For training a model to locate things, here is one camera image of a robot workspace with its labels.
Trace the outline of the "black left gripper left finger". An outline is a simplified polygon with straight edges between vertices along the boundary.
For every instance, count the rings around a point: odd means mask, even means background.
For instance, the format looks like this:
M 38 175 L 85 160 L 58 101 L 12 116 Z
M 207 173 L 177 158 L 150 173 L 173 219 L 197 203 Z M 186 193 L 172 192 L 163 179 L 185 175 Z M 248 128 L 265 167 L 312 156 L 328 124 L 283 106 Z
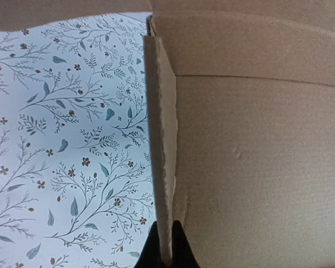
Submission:
M 161 268 L 160 240 L 157 230 L 157 223 L 154 222 L 150 228 L 146 242 L 143 246 L 140 257 L 135 268 Z

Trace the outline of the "brown cardboard box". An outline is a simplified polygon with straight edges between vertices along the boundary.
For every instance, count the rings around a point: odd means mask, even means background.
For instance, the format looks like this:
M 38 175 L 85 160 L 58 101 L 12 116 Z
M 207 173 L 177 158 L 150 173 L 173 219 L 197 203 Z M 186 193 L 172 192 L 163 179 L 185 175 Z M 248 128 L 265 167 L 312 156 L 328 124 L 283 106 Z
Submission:
M 200 267 L 335 267 L 335 1 L 0 1 L 0 31 L 116 13 L 146 15 L 162 267 L 173 221 Z

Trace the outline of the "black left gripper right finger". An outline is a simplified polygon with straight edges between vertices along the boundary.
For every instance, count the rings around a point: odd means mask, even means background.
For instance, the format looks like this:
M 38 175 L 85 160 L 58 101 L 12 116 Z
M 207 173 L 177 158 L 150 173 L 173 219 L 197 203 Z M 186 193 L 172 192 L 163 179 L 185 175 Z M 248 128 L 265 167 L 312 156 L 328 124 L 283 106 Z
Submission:
M 172 226 L 173 265 L 176 268 L 200 268 L 191 250 L 180 221 L 173 221 Z

